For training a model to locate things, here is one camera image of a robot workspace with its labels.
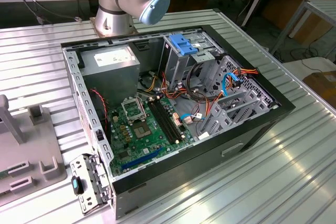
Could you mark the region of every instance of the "expansion slot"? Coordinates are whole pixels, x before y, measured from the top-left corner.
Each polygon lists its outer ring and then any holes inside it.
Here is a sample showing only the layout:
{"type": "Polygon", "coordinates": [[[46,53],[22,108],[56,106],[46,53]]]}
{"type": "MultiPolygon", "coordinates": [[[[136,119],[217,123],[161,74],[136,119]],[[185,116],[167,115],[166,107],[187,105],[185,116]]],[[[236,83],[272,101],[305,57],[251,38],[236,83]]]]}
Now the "expansion slot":
{"type": "Polygon", "coordinates": [[[172,120],[167,115],[167,112],[165,111],[164,107],[160,103],[159,100],[150,101],[148,103],[148,107],[152,111],[155,119],[159,123],[159,126],[161,127],[163,133],[167,137],[170,144],[176,143],[176,141],[181,141],[182,137],[175,127],[172,120]]]}
{"type": "Polygon", "coordinates": [[[133,161],[127,163],[127,164],[121,165],[121,168],[123,170],[127,169],[127,168],[131,168],[134,165],[139,165],[142,162],[145,162],[145,161],[147,161],[149,159],[155,158],[159,154],[159,152],[162,151],[162,150],[163,150],[163,147],[160,148],[160,149],[158,149],[158,150],[156,150],[156,151],[154,151],[154,152],[152,152],[152,153],[149,153],[149,154],[147,154],[147,155],[145,155],[143,157],[139,157],[138,159],[133,160],[133,161]]]}

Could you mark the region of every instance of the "yellow wire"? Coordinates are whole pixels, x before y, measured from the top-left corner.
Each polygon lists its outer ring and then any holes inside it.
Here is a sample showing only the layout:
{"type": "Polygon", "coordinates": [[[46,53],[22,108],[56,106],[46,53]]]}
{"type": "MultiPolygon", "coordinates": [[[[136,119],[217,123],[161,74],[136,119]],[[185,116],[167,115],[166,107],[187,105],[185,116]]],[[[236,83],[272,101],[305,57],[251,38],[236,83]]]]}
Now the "yellow wire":
{"type": "Polygon", "coordinates": [[[152,85],[149,87],[149,89],[146,89],[145,92],[150,92],[152,91],[152,89],[154,89],[154,85],[155,85],[155,80],[157,79],[156,76],[153,77],[153,81],[152,81],[152,85]]]}

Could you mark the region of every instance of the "blue pcie slot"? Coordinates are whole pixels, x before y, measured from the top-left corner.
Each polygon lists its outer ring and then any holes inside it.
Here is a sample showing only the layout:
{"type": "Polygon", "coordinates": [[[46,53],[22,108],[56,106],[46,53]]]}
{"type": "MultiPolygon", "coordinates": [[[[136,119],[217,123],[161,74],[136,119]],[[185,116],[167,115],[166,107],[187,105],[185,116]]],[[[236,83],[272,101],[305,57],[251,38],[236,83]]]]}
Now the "blue pcie slot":
{"type": "Polygon", "coordinates": [[[139,165],[142,162],[147,161],[149,159],[155,158],[159,154],[159,152],[162,151],[162,149],[163,149],[163,147],[161,147],[160,149],[158,149],[158,150],[156,150],[152,153],[149,153],[149,154],[147,154],[143,157],[139,157],[138,159],[133,160],[133,161],[127,163],[127,164],[121,165],[121,168],[124,170],[124,169],[130,168],[134,165],[139,165]]]}

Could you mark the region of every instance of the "case latch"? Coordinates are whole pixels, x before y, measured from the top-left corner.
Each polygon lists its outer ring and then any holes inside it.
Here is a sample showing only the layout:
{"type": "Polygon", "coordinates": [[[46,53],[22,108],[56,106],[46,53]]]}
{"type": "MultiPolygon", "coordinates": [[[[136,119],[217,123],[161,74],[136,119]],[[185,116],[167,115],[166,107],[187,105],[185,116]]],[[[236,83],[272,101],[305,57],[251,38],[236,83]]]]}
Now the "case latch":
{"type": "Polygon", "coordinates": [[[84,215],[107,204],[111,187],[97,155],[83,154],[70,162],[73,192],[78,196],[84,215]]]}

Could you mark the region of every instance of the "ram slot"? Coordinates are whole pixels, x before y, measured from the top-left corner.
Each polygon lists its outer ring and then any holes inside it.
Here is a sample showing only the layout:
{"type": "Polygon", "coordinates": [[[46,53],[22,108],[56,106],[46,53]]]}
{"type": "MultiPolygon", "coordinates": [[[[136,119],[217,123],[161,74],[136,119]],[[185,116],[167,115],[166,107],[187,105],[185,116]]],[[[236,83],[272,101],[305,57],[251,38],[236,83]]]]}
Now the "ram slot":
{"type": "Polygon", "coordinates": [[[150,110],[152,111],[155,119],[157,120],[159,126],[161,127],[164,135],[167,137],[170,144],[174,144],[176,140],[181,141],[182,137],[175,127],[172,120],[170,120],[167,112],[159,101],[150,102],[148,104],[150,110]]]}

